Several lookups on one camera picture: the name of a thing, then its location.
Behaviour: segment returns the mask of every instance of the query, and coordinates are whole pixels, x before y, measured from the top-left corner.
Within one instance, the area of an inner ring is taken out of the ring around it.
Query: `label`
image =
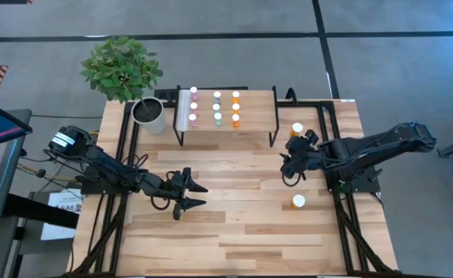
[[[51,139],[51,141],[57,143],[58,145],[60,145],[62,147],[66,147],[66,145],[67,145],[67,142],[65,142],[57,137],[54,137],[53,139]]]
[[[72,139],[72,138],[66,136],[65,134],[61,134],[60,132],[56,132],[56,135],[55,135],[55,136],[58,137],[58,138],[60,138],[60,139],[62,139],[62,140],[64,140],[64,141],[66,141],[66,142],[68,142],[69,144],[75,143],[75,140],[74,140],[74,139]]]

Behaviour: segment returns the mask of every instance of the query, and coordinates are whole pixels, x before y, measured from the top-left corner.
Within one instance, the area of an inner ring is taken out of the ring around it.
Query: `white cap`
[[[300,124],[300,123],[295,123],[295,124],[292,124],[291,129],[292,129],[293,131],[295,131],[295,132],[298,133],[298,132],[302,132],[302,130],[303,130],[304,128],[303,128],[302,124]]]
[[[305,204],[305,198],[302,195],[295,195],[291,202],[294,204],[294,206],[301,208]]]

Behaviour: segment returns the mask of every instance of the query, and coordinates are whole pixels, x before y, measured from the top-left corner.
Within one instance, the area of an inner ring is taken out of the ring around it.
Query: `gray floor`
[[[453,31],[453,0],[321,0],[326,32]],[[309,0],[35,0],[0,5],[0,36],[91,36],[194,32],[316,32]],[[160,88],[294,87],[299,97],[328,98],[318,39],[146,41],[165,72]],[[93,42],[0,42],[9,71],[0,107],[35,114],[98,116],[105,99],[79,76]],[[341,98],[356,99],[364,131],[401,121],[429,126],[438,146],[453,143],[453,37],[329,39]],[[53,133],[100,120],[34,118],[26,140],[43,158]],[[57,165],[37,165],[48,172]],[[453,276],[453,156],[405,154],[383,165],[385,213],[400,270]],[[12,191],[27,195],[43,181],[19,173]],[[67,254],[26,258],[21,277],[64,271]]]

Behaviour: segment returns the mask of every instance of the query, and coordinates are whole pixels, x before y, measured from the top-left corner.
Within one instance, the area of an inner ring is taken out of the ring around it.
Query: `colored cap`
[[[300,123],[295,123],[291,126],[291,129],[295,132],[302,132],[302,130],[304,129],[303,126],[300,124]]]
[[[305,204],[305,198],[302,195],[295,195],[291,202],[294,206],[301,208]]]

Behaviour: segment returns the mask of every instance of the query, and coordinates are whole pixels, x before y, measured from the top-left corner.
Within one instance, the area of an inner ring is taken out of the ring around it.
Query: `green leaves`
[[[152,90],[163,76],[157,60],[146,57],[148,53],[139,42],[128,37],[109,38],[105,44],[96,45],[90,58],[80,64],[80,75],[90,81],[92,90],[104,93],[108,100],[118,99],[121,103],[142,98],[143,89]]]

